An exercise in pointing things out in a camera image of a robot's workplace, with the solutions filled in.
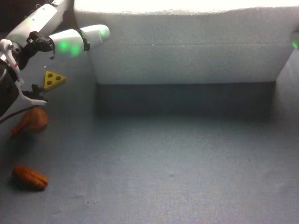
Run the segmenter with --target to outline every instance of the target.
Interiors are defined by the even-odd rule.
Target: yellow triangular block
[[[45,91],[49,91],[65,82],[66,82],[66,77],[51,71],[47,71],[45,77],[44,89]]]

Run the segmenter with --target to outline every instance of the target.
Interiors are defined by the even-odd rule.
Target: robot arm
[[[18,96],[31,105],[46,105],[46,100],[39,96],[41,90],[36,85],[33,85],[34,94],[21,90],[24,84],[21,70],[38,51],[52,51],[51,59],[76,57],[83,51],[102,44],[110,36],[105,25],[52,34],[62,20],[57,8],[45,4],[0,41],[0,116]]]

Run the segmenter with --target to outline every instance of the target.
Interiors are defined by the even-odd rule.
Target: green light
[[[58,45],[58,48],[62,53],[66,53],[70,49],[70,43],[63,41]]]
[[[80,53],[81,53],[81,51],[80,51],[80,47],[79,47],[79,46],[73,46],[73,47],[71,48],[71,56],[72,56],[72,57],[76,57],[76,56],[78,56]]]
[[[292,45],[293,45],[294,48],[298,49],[298,44],[297,44],[296,41],[293,41],[293,42],[292,42]]]

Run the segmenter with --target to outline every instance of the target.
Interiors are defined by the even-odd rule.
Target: orange toy food
[[[13,134],[19,133],[25,126],[29,125],[32,130],[41,130],[48,125],[49,117],[41,108],[33,108],[28,111],[22,118],[19,125],[11,132]]]
[[[16,166],[13,170],[13,176],[34,190],[45,190],[49,183],[45,176],[25,166]]]

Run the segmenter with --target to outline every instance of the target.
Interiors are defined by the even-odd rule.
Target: black cable
[[[22,112],[24,112],[24,111],[31,110],[31,109],[33,109],[33,108],[35,108],[35,107],[37,107],[37,106],[38,106],[38,105],[33,105],[33,106],[30,106],[30,107],[21,109],[21,110],[19,110],[19,111],[16,111],[16,112],[14,112],[14,113],[11,113],[11,114],[7,115],[5,118],[1,119],[1,120],[0,120],[0,124],[2,124],[2,123],[3,123],[4,121],[6,121],[7,119],[9,119],[9,118],[11,118],[11,117],[13,117],[13,116],[15,116],[15,115],[17,115],[17,114],[19,114],[19,113],[22,113]]]

